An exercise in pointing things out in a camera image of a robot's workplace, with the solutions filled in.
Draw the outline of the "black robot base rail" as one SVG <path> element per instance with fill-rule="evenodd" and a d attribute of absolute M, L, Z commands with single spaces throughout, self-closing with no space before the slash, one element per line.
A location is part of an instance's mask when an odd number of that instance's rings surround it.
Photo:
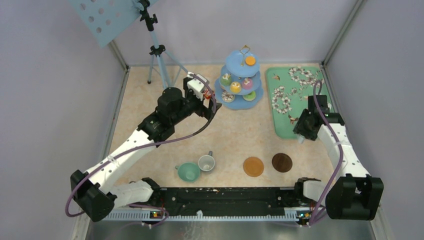
<path fill-rule="evenodd" d="M 315 201 L 295 187 L 161 187 L 146 204 L 182 219 L 287 221 L 308 219 Z"/>

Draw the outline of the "round orange biscuit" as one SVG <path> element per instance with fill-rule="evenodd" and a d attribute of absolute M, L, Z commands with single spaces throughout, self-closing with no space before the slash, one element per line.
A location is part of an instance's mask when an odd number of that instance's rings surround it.
<path fill-rule="evenodd" d="M 244 62 L 247 66 L 254 66 L 256 64 L 257 60 L 254 56 L 250 55 L 250 56 L 247 56 L 244 59 Z"/>

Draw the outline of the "yellow dome cake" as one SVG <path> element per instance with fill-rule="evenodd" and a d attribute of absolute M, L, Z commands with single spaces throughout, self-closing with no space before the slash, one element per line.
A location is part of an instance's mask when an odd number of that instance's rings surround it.
<path fill-rule="evenodd" d="M 239 82 L 237 82 L 237 81 L 233 81 L 233 82 L 230 84 L 229 89 L 230 89 L 230 91 L 231 91 L 232 93 L 235 93 L 235 94 L 236 94 L 236 93 L 241 92 L 241 90 L 242 90 L 243 88 L 242 88 L 241 83 L 239 83 Z"/>

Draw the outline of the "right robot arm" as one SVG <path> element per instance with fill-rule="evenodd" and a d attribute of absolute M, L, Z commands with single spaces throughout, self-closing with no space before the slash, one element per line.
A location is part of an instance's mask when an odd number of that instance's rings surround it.
<path fill-rule="evenodd" d="M 310 95 L 293 132 L 307 140 L 320 140 L 334 173 L 324 183 L 303 177 L 295 184 L 293 200 L 299 206 L 315 201 L 331 219 L 371 221 L 375 218 L 384 183 L 373 177 L 357 157 L 342 116 L 331 112 L 326 95 Z"/>

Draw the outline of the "green glazed donut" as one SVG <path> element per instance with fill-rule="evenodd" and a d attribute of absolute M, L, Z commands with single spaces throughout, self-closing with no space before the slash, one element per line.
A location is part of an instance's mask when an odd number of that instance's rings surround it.
<path fill-rule="evenodd" d="M 243 95 L 242 98 L 245 101 L 251 102 L 251 101 L 255 100 L 256 96 L 257 96 L 256 95 L 256 92 L 255 91 L 252 91 L 252 92 L 250 92 L 248 94 Z"/>

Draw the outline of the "green dome cake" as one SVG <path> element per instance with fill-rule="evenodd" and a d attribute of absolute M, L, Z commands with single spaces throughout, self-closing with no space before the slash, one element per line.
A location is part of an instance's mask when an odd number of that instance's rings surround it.
<path fill-rule="evenodd" d="M 232 76 L 229 73 L 225 73 L 221 76 L 219 82 L 222 86 L 230 86 L 232 83 Z"/>

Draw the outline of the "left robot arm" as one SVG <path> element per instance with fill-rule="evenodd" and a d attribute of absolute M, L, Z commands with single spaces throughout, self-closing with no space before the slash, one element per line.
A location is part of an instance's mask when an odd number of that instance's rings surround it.
<path fill-rule="evenodd" d="M 93 222 L 104 219 L 116 208 L 132 203 L 144 202 L 149 207 L 156 206 L 161 194 L 148 179 L 121 186 L 115 186 L 115 182 L 144 155 L 160 145 L 171 143 L 169 138 L 182 120 L 192 114 L 207 119 L 202 128 L 186 136 L 188 139 L 205 130 L 221 106 L 214 96 L 205 106 L 202 92 L 166 88 L 158 98 L 155 110 L 114 153 L 84 172 L 76 170 L 71 174 L 71 194 L 65 204 L 65 214 L 76 217 L 75 213 L 69 212 L 71 201 L 77 203 Z"/>

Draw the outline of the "white chocolate drizzle donut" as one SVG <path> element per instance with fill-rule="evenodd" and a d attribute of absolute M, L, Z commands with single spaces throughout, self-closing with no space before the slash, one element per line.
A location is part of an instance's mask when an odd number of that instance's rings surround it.
<path fill-rule="evenodd" d="M 225 103 L 231 103 L 235 100 L 235 95 L 232 93 L 229 93 L 228 91 L 223 91 L 221 94 L 221 99 L 225 102 Z"/>

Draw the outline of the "blue three-tier cake stand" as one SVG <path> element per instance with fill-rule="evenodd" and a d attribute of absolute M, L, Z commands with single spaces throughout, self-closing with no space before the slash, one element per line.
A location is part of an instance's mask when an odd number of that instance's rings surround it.
<path fill-rule="evenodd" d="M 264 95 L 259 58 L 248 45 L 232 51 L 215 81 L 217 100 L 230 110 L 253 108 Z"/>

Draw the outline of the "pink dome cake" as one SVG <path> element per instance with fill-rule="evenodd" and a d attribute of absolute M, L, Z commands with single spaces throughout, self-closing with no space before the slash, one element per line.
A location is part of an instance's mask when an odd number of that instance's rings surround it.
<path fill-rule="evenodd" d="M 253 80 L 249 77 L 246 77 L 241 82 L 241 86 L 244 90 L 250 90 L 253 87 Z"/>

